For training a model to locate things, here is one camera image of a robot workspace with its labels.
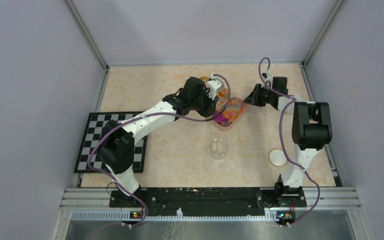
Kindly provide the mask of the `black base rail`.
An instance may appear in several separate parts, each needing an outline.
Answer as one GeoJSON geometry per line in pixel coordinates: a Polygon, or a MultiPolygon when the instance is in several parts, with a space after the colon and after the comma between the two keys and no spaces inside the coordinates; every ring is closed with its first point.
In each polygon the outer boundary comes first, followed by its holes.
{"type": "Polygon", "coordinates": [[[281,193],[272,187],[197,187],[139,188],[133,196],[113,190],[109,207],[148,211],[148,217],[174,216],[181,210],[185,217],[263,216],[267,208],[304,208],[302,188],[296,193],[281,193]]]}

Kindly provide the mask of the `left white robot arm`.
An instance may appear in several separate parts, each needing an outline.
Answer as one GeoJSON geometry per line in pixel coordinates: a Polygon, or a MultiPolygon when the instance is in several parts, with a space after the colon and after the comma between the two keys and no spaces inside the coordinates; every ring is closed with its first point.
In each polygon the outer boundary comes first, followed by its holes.
{"type": "Polygon", "coordinates": [[[217,118],[218,93],[225,83],[219,78],[202,80],[191,76],[177,92],[166,95],[156,105],[128,120],[108,121],[97,145],[97,156],[109,169],[121,190],[121,200],[129,207],[140,202],[140,187],[134,176],[135,145],[165,124],[197,112],[204,122],[217,118]]]}

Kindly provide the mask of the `black white checkerboard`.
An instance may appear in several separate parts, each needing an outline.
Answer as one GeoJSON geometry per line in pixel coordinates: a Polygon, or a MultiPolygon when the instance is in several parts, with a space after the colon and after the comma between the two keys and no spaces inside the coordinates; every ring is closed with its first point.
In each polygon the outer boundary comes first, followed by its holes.
{"type": "MultiPolygon", "coordinates": [[[[104,126],[108,121],[124,121],[129,120],[139,111],[122,111],[122,112],[92,112],[89,114],[83,138],[79,147],[74,173],[84,174],[93,173],[94,171],[88,166],[87,160],[100,140],[104,126]]],[[[145,168],[145,156],[147,148],[147,137],[143,137],[134,147],[134,159],[132,169],[134,173],[143,173],[145,168]]]]}

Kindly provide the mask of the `tray of yellow purple candies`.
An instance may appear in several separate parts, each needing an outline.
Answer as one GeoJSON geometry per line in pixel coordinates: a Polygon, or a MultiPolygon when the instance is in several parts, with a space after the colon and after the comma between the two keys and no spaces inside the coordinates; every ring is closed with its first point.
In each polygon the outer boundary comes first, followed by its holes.
{"type": "Polygon", "coordinates": [[[229,90],[226,87],[223,87],[221,90],[217,92],[217,103],[216,103],[216,108],[222,108],[223,105],[226,104],[226,102],[229,99],[229,90]]]}

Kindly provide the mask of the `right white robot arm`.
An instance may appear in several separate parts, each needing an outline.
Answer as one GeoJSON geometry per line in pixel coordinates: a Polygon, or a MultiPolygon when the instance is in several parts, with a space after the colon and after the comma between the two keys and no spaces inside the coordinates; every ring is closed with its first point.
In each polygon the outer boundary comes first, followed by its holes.
{"type": "Polygon", "coordinates": [[[287,167],[279,176],[281,186],[273,192],[273,200],[279,206],[287,206],[294,198],[291,189],[303,186],[303,180],[313,158],[329,144],[333,138],[330,105],[327,102],[307,101],[289,94],[288,79],[283,76],[262,74],[262,83],[255,85],[251,94],[244,100],[248,105],[264,107],[271,105],[284,116],[292,116],[291,138],[294,152],[287,152],[282,158],[287,167]]]}

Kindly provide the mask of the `tray of orange pink candies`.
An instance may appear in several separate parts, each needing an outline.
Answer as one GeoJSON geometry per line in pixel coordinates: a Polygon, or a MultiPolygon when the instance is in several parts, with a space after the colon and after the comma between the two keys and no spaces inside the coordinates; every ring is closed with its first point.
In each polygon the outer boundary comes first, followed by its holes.
{"type": "Polygon", "coordinates": [[[226,110],[213,121],[213,125],[221,131],[228,131],[245,114],[247,106],[239,97],[232,97],[229,101],[225,100],[224,102],[217,101],[216,109],[218,111],[221,111],[224,106],[226,106],[226,110]]]}

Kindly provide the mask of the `clear plastic cup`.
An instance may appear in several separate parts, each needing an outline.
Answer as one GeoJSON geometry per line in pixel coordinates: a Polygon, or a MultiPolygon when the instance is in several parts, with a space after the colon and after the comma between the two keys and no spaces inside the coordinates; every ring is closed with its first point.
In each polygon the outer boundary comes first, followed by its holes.
{"type": "Polygon", "coordinates": [[[225,138],[216,137],[211,141],[209,152],[212,158],[221,160],[227,156],[228,151],[229,144],[225,138]]]}

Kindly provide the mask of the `white round lid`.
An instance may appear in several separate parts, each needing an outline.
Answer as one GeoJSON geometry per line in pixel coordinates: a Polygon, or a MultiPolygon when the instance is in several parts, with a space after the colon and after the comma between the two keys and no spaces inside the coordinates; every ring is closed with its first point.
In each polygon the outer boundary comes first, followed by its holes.
{"type": "Polygon", "coordinates": [[[271,150],[269,152],[268,158],[270,163],[276,167],[282,167],[288,162],[284,152],[280,149],[271,150]]]}

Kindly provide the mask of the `tray of striped candies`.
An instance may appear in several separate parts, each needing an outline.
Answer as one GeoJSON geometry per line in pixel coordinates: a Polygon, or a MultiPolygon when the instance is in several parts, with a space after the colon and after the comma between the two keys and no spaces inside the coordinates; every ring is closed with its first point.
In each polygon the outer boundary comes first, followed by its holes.
{"type": "Polygon", "coordinates": [[[199,79],[205,83],[211,80],[210,77],[208,77],[208,76],[201,76],[201,77],[199,77],[199,79]]]}

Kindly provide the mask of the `purple plastic scoop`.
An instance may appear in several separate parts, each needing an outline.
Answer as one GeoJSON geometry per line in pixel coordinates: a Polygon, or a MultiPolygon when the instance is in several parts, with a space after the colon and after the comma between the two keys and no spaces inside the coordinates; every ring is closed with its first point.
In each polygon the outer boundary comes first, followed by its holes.
{"type": "Polygon", "coordinates": [[[226,120],[226,118],[224,117],[223,113],[222,112],[216,112],[214,115],[214,121],[216,123],[220,123],[220,122],[224,122],[226,120]]]}

